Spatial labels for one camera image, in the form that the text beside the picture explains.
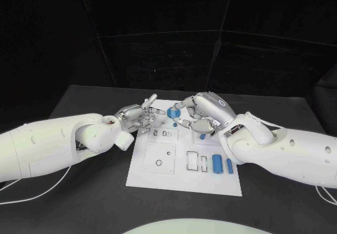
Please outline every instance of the blue object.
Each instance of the blue object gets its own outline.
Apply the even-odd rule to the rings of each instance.
[[[213,173],[221,174],[223,173],[223,159],[220,155],[211,155],[213,160]]]
[[[226,159],[226,165],[228,174],[233,174],[231,160],[228,158]]]
[[[167,116],[168,118],[180,117],[180,110],[171,111],[171,107],[167,109]]]

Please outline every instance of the wire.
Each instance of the wire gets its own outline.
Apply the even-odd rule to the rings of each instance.
[[[14,184],[17,181],[18,181],[20,179],[17,179],[14,182],[11,182],[8,185],[5,185],[1,189],[0,189],[0,191],[2,191],[11,184]]]
[[[315,190],[316,190],[316,192],[318,192],[319,197],[321,197],[322,200],[325,200],[328,203],[337,205],[337,201],[335,201],[334,197],[331,196],[331,194],[328,193],[328,191],[325,190],[325,188],[324,188],[324,187],[321,187],[321,188],[322,188],[324,191],[326,192],[326,194],[328,194],[329,198],[334,200],[334,202],[331,202],[329,200],[326,200],[326,199],[322,197],[322,195],[321,195],[321,193],[319,193],[319,191],[318,191],[318,187],[315,186]]]
[[[59,179],[57,183],[53,185],[53,187],[51,187],[44,193],[41,193],[40,195],[37,195],[37,196],[34,196],[34,197],[31,197],[31,198],[27,198],[27,199],[24,199],[24,200],[2,202],[2,203],[0,203],[0,205],[10,204],[10,203],[18,203],[18,202],[24,202],[24,201],[30,201],[30,200],[38,198],[41,195],[44,195],[44,194],[56,187],[56,185],[61,182],[61,180],[63,180],[63,178],[64,178],[64,176],[66,176],[66,174],[67,174],[67,172],[69,172],[69,170],[70,170],[70,167],[71,167],[71,166],[67,167],[67,170],[66,170],[66,172],[64,172],[64,175],[63,175],[61,178]]]

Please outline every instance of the robotic hand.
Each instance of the robotic hand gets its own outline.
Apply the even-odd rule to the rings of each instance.
[[[211,92],[185,98],[171,110],[184,107],[197,120],[172,120],[197,133],[210,134],[236,164],[254,163],[277,176],[313,186],[337,188],[335,137],[286,129],[249,112],[236,115]],[[270,131],[266,125],[277,129]]]
[[[86,114],[24,124],[0,134],[0,182],[46,175],[113,146],[126,150],[135,130],[149,131],[155,114],[165,112],[149,105],[123,107],[113,116]]]

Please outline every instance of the white paper sheet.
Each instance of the white paper sheet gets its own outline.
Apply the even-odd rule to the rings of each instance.
[[[167,111],[177,102],[158,99],[151,106]],[[192,120],[185,109],[180,118]],[[241,196],[236,164],[231,162],[233,174],[228,174],[221,146],[208,139],[208,135],[201,140],[200,134],[180,125],[174,127],[172,123],[167,115],[156,115],[151,132],[142,135],[138,131],[126,186]],[[197,152],[197,171],[187,170],[187,151]],[[214,154],[221,155],[223,174],[213,173]]]

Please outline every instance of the dark tabletop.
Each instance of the dark tabletop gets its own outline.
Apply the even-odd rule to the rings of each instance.
[[[112,115],[158,99],[182,100],[194,93],[71,85],[50,118],[87,113]],[[250,113],[286,128],[322,133],[306,101],[299,97],[220,95],[234,112]],[[0,233],[112,233],[172,218],[224,220],[275,234],[337,233],[337,208],[312,186],[272,175],[254,164],[237,166],[241,197],[125,187],[133,143],[76,164],[56,188],[35,200],[0,206]],[[33,197],[47,190],[64,170],[23,179],[0,192],[0,200]]]

